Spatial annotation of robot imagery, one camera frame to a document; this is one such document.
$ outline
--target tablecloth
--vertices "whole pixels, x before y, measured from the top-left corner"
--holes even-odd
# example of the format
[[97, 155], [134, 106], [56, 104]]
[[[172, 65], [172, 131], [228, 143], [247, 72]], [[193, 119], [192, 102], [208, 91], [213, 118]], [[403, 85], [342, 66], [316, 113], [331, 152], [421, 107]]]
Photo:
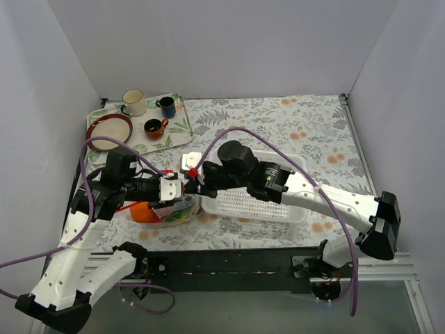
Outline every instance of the tablecloth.
[[[362, 160], [337, 96], [186, 100], [185, 105], [193, 140], [148, 154], [146, 157], [160, 169], [178, 171], [183, 153], [203, 152], [228, 127], [246, 127], [283, 152], [304, 157], [309, 174], [323, 184], [370, 193]], [[262, 143], [244, 132], [231, 132], [224, 141], [232, 139], [252, 149], [265, 150]], [[147, 229], [129, 221], [127, 216], [118, 213], [113, 217], [94, 252], [111, 252], [113, 246], [125, 241], [151, 251], [317, 246], [324, 239], [343, 234], [335, 219], [316, 212], [309, 212], [303, 223], [271, 223], [204, 213], [176, 227], [158, 229]]]

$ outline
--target orange ball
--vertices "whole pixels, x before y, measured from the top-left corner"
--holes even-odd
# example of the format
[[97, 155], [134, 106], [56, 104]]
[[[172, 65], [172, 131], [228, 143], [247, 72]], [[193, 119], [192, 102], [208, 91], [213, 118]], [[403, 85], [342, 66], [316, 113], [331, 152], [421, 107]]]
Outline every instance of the orange ball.
[[158, 223], [161, 219], [148, 207], [148, 202], [141, 202], [130, 207], [132, 219], [137, 223]]

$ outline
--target plate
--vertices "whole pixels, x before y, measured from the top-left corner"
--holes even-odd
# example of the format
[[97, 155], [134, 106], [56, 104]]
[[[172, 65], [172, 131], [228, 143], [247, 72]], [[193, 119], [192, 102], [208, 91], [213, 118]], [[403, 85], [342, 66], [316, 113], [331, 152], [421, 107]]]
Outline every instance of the plate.
[[[86, 138], [96, 136], [107, 136], [123, 143], [130, 138], [133, 132], [133, 124], [130, 119], [124, 115], [113, 113], [111, 115], [105, 115], [91, 124], [86, 132]], [[110, 141], [92, 141], [90, 147], [98, 151], [109, 151], [116, 148], [118, 144], [114, 144]]]

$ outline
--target dark blue mug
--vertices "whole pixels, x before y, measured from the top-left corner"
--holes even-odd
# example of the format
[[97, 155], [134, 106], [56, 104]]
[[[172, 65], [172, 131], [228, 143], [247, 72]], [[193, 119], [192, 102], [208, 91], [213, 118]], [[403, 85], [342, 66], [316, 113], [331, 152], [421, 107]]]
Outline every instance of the dark blue mug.
[[156, 101], [158, 108], [161, 108], [162, 114], [165, 118], [174, 118], [176, 115], [175, 101], [170, 97], [163, 97]]

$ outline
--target mug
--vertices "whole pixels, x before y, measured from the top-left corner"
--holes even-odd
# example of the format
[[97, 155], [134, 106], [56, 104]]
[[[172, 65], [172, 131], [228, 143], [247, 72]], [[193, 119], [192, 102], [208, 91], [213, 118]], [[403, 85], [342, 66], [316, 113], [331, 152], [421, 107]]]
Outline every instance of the mug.
[[148, 120], [144, 124], [145, 134], [150, 139], [159, 139], [164, 135], [164, 129], [168, 125], [168, 119], [164, 118], [162, 122], [153, 118], [152, 120]]
[[138, 89], [131, 89], [127, 91], [122, 100], [125, 104], [120, 107], [120, 111], [127, 116], [138, 117], [147, 112], [147, 102], [145, 102], [143, 93]]
[[161, 108], [162, 115], [165, 118], [173, 118], [176, 115], [175, 101], [170, 96], [157, 100], [156, 105]]

